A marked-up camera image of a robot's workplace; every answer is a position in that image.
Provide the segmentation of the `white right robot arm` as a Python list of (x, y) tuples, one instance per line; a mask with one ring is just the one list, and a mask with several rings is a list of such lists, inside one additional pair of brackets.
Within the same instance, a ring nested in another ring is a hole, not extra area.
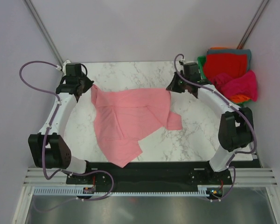
[(220, 118), (219, 147), (209, 160), (210, 169), (204, 172), (204, 178), (208, 183), (214, 184), (221, 179), (221, 172), (229, 167), (235, 155), (255, 152), (257, 140), (252, 111), (248, 107), (241, 108), (232, 103), (206, 80), (191, 82), (180, 72), (174, 73), (166, 90), (177, 93), (188, 91)]

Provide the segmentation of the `pink t-shirt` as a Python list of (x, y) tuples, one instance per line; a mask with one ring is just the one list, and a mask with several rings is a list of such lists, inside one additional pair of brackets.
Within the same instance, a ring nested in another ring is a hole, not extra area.
[(182, 118), (172, 112), (171, 94), (164, 88), (141, 88), (105, 92), (91, 88), (96, 109), (94, 131), (107, 160), (121, 168), (138, 157), (140, 140), (164, 127), (182, 129)]

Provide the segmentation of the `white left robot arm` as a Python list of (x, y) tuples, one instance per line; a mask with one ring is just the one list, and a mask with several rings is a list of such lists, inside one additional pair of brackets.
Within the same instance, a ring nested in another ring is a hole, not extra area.
[(93, 85), (84, 73), (65, 75), (56, 89), (53, 108), (39, 133), (28, 138), (28, 145), (38, 168), (42, 168), (47, 180), (57, 172), (74, 173), (82, 183), (93, 179), (93, 172), (86, 168), (87, 161), (76, 158), (63, 140), (70, 114), (82, 94)]

